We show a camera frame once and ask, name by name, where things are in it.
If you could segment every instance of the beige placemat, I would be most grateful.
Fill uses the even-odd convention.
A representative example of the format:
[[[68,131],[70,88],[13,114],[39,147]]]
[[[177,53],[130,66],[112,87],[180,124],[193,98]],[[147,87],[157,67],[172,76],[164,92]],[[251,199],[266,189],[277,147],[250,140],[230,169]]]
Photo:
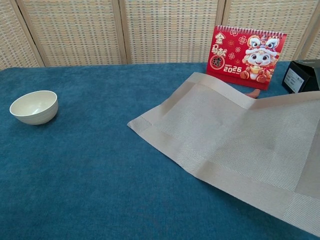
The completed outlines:
[[[250,98],[193,73],[128,126],[196,178],[320,236],[320,92]]]

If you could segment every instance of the spiral binding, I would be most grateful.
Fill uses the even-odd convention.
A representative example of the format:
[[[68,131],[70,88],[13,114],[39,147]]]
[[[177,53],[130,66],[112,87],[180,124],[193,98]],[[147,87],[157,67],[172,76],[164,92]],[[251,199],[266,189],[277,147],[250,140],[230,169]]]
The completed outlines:
[[[224,25],[218,25],[217,28],[219,31],[224,31],[224,32],[236,31],[237,33],[241,33],[241,34],[266,35],[268,37],[276,36],[280,39],[284,36],[284,33],[279,31],[256,30],[253,28],[242,28],[242,27],[233,27],[233,26],[224,26]]]

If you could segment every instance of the cartoon lion dance character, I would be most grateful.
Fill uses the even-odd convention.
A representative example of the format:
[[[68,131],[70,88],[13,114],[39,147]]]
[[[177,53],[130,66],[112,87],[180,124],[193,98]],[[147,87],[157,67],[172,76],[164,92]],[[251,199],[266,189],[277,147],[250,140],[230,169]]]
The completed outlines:
[[[251,79],[259,83],[270,82],[273,67],[277,63],[276,47],[280,40],[276,36],[252,35],[248,38],[247,45],[249,49],[245,51],[242,62],[248,67],[240,73],[242,79]]]

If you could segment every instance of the blue fabric surface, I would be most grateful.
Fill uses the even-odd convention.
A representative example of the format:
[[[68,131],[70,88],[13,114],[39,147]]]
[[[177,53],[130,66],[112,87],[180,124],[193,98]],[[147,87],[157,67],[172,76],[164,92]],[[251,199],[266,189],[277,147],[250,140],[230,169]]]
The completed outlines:
[[[288,64],[278,63],[260,97],[287,94]],[[205,70],[168,63],[1,71],[0,239],[319,239],[194,178],[127,127]],[[10,104],[38,90],[57,93],[57,116],[19,122]]]

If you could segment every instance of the white bowl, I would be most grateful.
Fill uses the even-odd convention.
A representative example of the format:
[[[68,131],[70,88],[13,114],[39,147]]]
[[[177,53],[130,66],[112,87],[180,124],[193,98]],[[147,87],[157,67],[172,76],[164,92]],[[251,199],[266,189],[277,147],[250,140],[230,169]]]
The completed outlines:
[[[58,111],[58,97],[53,91],[34,91],[19,97],[10,106],[10,113],[25,124],[49,122]]]

